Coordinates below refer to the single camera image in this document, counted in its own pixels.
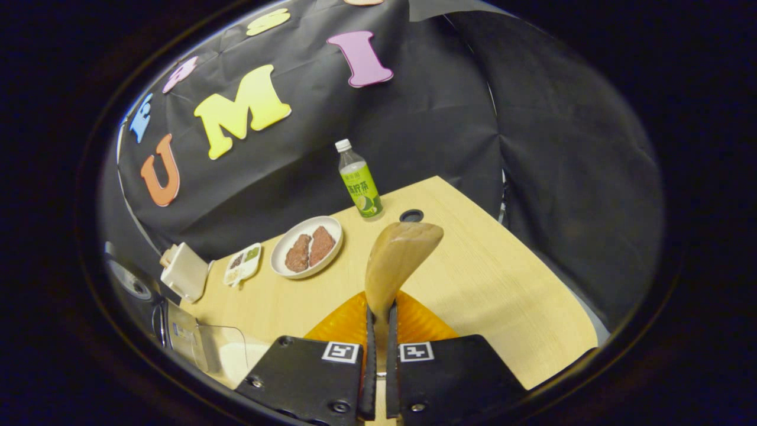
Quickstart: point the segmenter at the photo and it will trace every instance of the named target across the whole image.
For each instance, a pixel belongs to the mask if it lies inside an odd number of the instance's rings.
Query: food container
[[[239,281],[246,280],[257,271],[260,257],[263,254],[263,246],[255,243],[248,248],[232,255],[223,275],[223,283],[227,286],[236,287]]]

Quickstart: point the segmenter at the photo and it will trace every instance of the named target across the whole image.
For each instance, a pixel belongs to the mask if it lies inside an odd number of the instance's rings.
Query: meat
[[[318,227],[313,233],[313,247],[310,248],[310,266],[318,265],[331,252],[335,241],[324,227]]]
[[[307,248],[310,244],[310,235],[301,234],[291,249],[286,253],[284,265],[293,272],[302,272],[307,269]]]
[[[241,255],[237,256],[237,258],[234,259],[234,261],[232,262],[232,265],[229,266],[229,269],[236,268],[237,266],[239,266],[240,263],[241,263]]]

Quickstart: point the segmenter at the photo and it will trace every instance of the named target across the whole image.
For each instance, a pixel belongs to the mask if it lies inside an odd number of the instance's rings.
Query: wooden table
[[[344,245],[319,274],[288,280],[273,272],[268,255],[278,236],[263,243],[258,272],[239,288],[222,282],[229,255],[213,263],[202,298],[182,301],[181,307],[202,324],[237,327],[263,342],[283,334],[301,337],[364,290],[375,238],[403,211],[417,208],[424,222],[444,228],[444,238],[402,290],[459,335],[486,337],[526,389],[597,345],[588,315],[568,288],[505,227],[440,177],[385,194],[382,202],[386,212],[374,222],[363,220],[354,207],[332,215],[341,222]]]

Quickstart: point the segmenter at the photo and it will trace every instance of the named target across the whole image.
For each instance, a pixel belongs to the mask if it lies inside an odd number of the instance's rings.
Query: orange soft pad
[[[397,342],[415,343],[458,337],[455,330],[409,294],[397,293]],[[366,347],[366,294],[360,292],[336,308],[306,339],[359,343]]]

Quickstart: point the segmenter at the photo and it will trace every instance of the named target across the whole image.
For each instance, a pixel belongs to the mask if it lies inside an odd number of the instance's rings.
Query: white plate
[[[318,227],[320,226],[323,226],[331,234],[332,238],[335,241],[335,244],[332,247],[331,251],[328,255],[326,255],[325,258],[323,258],[323,260],[318,262],[318,265],[311,266],[302,272],[290,271],[284,263],[284,261],[286,260],[287,252],[292,248],[294,243],[297,241],[297,238],[301,234],[306,233],[307,235],[313,236],[313,233],[316,232],[316,229],[318,229]],[[310,275],[313,275],[325,268],[326,265],[334,260],[334,257],[336,257],[337,253],[339,253],[339,249],[341,249],[342,240],[343,238],[341,232],[341,224],[339,223],[339,221],[332,218],[331,216],[316,216],[314,218],[310,218],[295,225],[279,240],[279,242],[276,244],[276,247],[273,248],[273,252],[271,253],[271,268],[277,274],[290,278],[292,280],[309,277]]]

